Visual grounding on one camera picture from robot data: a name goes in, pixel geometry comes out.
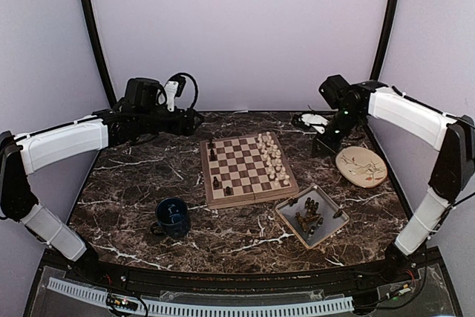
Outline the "dark wooden chess knight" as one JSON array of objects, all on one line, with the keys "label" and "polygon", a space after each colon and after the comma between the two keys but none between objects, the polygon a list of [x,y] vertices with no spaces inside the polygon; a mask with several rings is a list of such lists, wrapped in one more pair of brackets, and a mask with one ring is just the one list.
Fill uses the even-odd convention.
[{"label": "dark wooden chess knight", "polygon": [[217,159],[216,154],[213,149],[210,150],[210,160],[215,161]]},{"label": "dark wooden chess knight", "polygon": [[216,189],[220,186],[220,182],[218,181],[217,177],[214,177],[214,179],[212,181],[212,185]]}]

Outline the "wooden folding chess board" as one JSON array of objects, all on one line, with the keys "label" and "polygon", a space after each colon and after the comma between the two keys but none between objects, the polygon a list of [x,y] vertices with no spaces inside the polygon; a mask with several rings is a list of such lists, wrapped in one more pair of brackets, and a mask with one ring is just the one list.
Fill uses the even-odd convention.
[{"label": "wooden folding chess board", "polygon": [[[210,139],[214,148],[208,147],[210,140],[200,143],[200,156],[203,167],[203,179],[206,193],[206,204],[210,209],[223,209],[234,206],[244,206],[289,198],[299,192],[298,184],[290,164],[283,153],[283,162],[290,176],[290,186],[273,189],[261,161],[261,153],[257,147],[258,134],[247,134],[239,137]],[[213,149],[217,159],[210,160],[210,150]],[[212,185],[217,177],[220,186]],[[232,194],[225,195],[229,186]]]}]

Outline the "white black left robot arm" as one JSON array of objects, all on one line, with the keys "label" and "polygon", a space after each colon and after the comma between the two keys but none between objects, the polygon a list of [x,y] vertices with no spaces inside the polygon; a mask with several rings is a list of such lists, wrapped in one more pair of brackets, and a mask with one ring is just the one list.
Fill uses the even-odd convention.
[{"label": "white black left robot arm", "polygon": [[87,283],[99,284],[105,269],[94,260],[96,251],[40,202],[28,177],[70,157],[142,143],[145,137],[162,132],[193,135],[203,116],[195,110],[194,102],[186,109],[175,104],[188,81],[196,80],[183,72],[173,75],[166,84],[132,78],[124,97],[111,109],[29,134],[1,133],[1,219],[22,224],[75,263],[76,273]]}]

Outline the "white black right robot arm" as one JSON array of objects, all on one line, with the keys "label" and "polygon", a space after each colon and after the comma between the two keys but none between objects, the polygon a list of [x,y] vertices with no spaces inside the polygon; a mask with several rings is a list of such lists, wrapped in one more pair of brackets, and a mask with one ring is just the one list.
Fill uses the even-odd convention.
[{"label": "white black right robot arm", "polygon": [[374,80],[350,84],[343,76],[333,75],[318,92],[335,114],[315,135],[312,155],[336,154],[351,131],[369,119],[405,131],[421,140],[420,148],[433,152],[425,196],[388,249],[394,255],[379,265],[379,277],[393,283],[407,271],[405,257],[436,234],[448,214],[464,202],[460,195],[474,176],[474,121],[440,111]]}]

